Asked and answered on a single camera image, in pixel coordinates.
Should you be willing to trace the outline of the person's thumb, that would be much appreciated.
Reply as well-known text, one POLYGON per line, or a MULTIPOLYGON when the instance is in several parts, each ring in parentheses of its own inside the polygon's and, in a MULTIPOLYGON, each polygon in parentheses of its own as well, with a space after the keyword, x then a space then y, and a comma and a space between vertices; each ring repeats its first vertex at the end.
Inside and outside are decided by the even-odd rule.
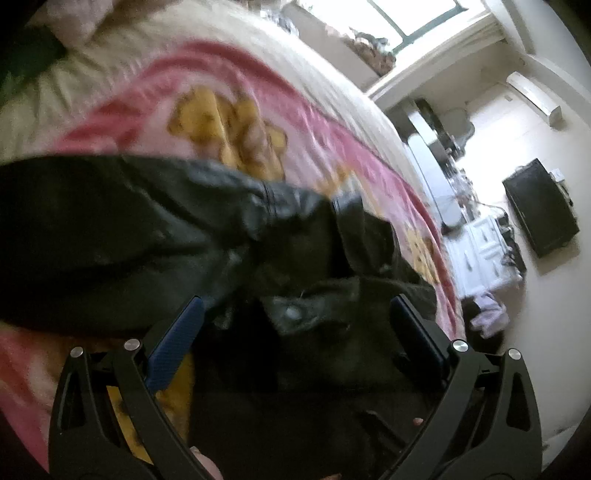
POLYGON ((211 477, 214 480, 222 480, 223 477, 221 475, 221 471, 219 471, 218 467, 211 461, 211 459, 209 459, 208 457, 206 457, 205 455, 203 455, 200 450, 198 450, 196 447, 192 446, 190 448, 191 453, 193 454, 193 456, 195 458, 197 458, 198 462, 204 466, 204 468, 206 469, 206 471, 211 474, 211 477))

